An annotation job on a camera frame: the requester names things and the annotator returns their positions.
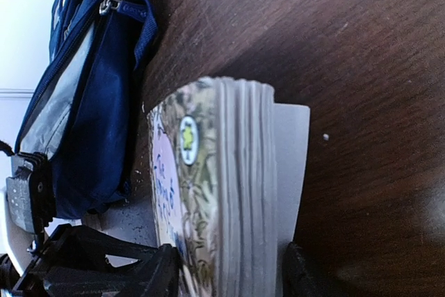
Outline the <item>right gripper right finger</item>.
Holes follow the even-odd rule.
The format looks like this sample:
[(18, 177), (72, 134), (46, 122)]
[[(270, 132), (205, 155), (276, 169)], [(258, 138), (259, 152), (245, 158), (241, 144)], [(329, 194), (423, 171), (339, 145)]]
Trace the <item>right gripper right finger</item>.
[(283, 256), (283, 296), (350, 296), (347, 289), (324, 272), (296, 243)]

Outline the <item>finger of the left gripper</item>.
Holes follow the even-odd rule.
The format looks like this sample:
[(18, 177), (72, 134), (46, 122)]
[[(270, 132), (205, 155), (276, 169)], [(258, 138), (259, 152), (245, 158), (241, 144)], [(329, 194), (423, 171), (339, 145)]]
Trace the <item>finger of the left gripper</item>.
[(56, 215), (51, 164), (45, 154), (20, 152), (11, 157), (6, 178), (10, 217), (30, 234), (42, 234)]

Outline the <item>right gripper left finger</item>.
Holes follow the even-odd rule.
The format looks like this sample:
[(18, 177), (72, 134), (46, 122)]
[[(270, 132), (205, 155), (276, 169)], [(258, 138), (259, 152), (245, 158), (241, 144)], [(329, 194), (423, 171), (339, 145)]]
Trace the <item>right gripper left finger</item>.
[(13, 285), (13, 296), (178, 296), (179, 252), (85, 225), (58, 226)]

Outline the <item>navy blue backpack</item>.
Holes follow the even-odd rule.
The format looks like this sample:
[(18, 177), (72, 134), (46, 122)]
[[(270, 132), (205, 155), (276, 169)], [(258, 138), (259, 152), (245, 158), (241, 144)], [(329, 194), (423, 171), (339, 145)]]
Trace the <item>navy blue backpack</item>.
[(57, 218), (127, 197), (132, 102), (157, 34), (148, 0), (54, 0), (49, 65), (15, 149), (47, 156)]

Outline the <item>pink story book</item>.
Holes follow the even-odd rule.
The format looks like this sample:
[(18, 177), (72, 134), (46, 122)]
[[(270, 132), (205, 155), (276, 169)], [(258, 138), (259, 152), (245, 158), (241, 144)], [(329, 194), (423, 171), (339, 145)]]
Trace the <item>pink story book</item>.
[(148, 117), (159, 244), (176, 249), (168, 296), (281, 296), (295, 231), (310, 109), (267, 83), (204, 77)]

